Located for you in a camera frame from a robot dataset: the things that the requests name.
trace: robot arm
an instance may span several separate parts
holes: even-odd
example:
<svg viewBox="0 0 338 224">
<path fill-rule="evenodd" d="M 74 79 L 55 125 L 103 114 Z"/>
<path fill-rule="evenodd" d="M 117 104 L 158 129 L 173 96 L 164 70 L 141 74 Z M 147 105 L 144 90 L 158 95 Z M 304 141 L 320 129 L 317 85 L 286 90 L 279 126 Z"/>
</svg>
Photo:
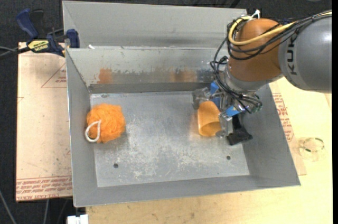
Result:
<svg viewBox="0 0 338 224">
<path fill-rule="evenodd" d="M 331 91 L 332 11 L 286 25 L 266 18 L 236 22 L 229 30 L 225 76 L 234 90 L 255 91 L 285 76 L 300 89 Z"/>
<path fill-rule="evenodd" d="M 195 107 L 198 101 L 214 101 L 230 144 L 249 140 L 239 116 L 262 108 L 256 91 L 267 83 L 286 77 L 300 89 L 331 92 L 331 43 L 332 11 L 284 23 L 242 16 L 228 25 L 210 63 L 215 81 L 210 91 L 194 93 Z M 218 59 L 225 45 L 229 58 Z"/>
</svg>

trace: clear plastic object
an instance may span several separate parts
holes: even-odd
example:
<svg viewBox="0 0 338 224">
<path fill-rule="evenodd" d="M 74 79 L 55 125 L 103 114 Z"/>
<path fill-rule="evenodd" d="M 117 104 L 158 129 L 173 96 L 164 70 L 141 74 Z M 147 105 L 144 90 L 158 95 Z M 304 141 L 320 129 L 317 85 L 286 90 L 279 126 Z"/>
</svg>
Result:
<svg viewBox="0 0 338 224">
<path fill-rule="evenodd" d="M 327 155 L 324 142 L 318 137 L 300 139 L 299 149 L 303 159 L 312 162 L 323 160 Z"/>
</svg>

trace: bin floor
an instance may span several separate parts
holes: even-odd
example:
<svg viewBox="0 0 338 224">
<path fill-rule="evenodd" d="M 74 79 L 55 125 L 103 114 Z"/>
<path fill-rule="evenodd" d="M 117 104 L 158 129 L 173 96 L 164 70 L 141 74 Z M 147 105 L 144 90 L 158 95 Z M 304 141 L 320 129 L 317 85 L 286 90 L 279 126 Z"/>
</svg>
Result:
<svg viewBox="0 0 338 224">
<path fill-rule="evenodd" d="M 94 144 L 98 187 L 249 175 L 241 144 L 198 133 L 191 91 L 92 94 L 120 105 L 121 137 Z"/>
</svg>

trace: cardboard sheet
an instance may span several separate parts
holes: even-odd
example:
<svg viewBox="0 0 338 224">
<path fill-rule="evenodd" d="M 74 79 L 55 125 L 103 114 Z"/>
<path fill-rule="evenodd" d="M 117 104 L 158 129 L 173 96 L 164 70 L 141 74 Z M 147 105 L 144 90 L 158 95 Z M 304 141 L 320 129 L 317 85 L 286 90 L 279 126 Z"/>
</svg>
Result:
<svg viewBox="0 0 338 224">
<path fill-rule="evenodd" d="M 306 169 L 278 83 L 270 84 L 298 175 Z M 65 58 L 18 58 L 16 200 L 72 196 Z"/>
</svg>

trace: white loop string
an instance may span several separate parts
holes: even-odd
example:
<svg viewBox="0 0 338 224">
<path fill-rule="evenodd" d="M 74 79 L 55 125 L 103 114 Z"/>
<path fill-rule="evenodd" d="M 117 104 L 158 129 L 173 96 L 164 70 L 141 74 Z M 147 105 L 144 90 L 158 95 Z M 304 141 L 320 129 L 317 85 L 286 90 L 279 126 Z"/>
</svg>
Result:
<svg viewBox="0 0 338 224">
<path fill-rule="evenodd" d="M 88 134 L 89 134 L 89 129 L 95 124 L 97 124 L 97 136 L 96 136 L 96 138 L 92 139 L 92 138 L 89 137 Z M 88 125 L 86 132 L 84 133 L 86 140 L 88 140 L 89 142 L 92 142 L 92 143 L 97 142 L 100 138 L 100 126 L 101 126 L 101 120 L 99 120 L 97 122 L 93 122 L 90 125 Z"/>
</svg>

